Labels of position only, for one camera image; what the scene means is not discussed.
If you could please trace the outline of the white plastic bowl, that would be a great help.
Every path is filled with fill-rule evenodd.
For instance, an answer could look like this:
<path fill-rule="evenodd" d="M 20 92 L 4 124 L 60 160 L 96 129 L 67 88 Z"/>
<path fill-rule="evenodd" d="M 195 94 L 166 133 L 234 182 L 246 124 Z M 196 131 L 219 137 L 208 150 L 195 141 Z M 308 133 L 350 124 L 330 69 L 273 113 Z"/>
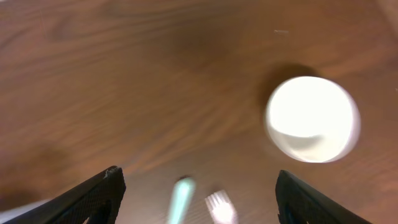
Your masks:
<path fill-rule="evenodd" d="M 342 86 L 325 78 L 302 76 L 282 82 L 271 93 L 264 127 L 287 156 L 328 163 L 353 150 L 361 117 L 353 97 Z"/>

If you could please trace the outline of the mint green plastic spoon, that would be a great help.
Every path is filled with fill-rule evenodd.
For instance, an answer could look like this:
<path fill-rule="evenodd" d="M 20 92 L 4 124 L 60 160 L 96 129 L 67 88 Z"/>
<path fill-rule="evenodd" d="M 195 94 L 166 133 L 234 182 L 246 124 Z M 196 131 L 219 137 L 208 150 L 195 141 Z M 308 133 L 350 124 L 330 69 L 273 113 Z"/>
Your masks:
<path fill-rule="evenodd" d="M 196 183 L 192 177 L 180 178 L 174 185 L 170 199 L 167 224 L 182 224 L 195 193 Z"/>

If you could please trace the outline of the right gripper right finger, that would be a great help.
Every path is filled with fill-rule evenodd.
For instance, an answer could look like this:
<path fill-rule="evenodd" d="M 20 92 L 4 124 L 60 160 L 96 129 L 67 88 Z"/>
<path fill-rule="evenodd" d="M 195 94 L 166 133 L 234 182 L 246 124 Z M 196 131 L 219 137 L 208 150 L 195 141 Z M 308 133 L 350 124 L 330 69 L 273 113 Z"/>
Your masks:
<path fill-rule="evenodd" d="M 279 172 L 275 196 L 280 224 L 370 224 L 286 170 Z"/>

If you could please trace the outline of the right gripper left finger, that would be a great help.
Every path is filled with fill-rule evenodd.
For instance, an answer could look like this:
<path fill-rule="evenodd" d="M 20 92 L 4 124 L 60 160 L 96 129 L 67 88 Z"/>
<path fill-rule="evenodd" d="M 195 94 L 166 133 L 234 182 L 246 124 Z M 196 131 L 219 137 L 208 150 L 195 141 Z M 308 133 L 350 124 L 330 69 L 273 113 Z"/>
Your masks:
<path fill-rule="evenodd" d="M 51 200 L 3 211 L 8 224 L 114 224 L 126 184 L 123 170 L 111 166 Z"/>

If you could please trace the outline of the white plastic fork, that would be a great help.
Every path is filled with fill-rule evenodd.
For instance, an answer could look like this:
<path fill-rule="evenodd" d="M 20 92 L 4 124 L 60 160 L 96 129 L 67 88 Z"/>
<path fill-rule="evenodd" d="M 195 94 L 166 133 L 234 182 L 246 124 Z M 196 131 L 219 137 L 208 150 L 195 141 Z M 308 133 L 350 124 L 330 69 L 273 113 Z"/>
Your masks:
<path fill-rule="evenodd" d="M 205 203 L 214 224 L 238 224 L 237 211 L 224 190 L 207 196 Z"/>

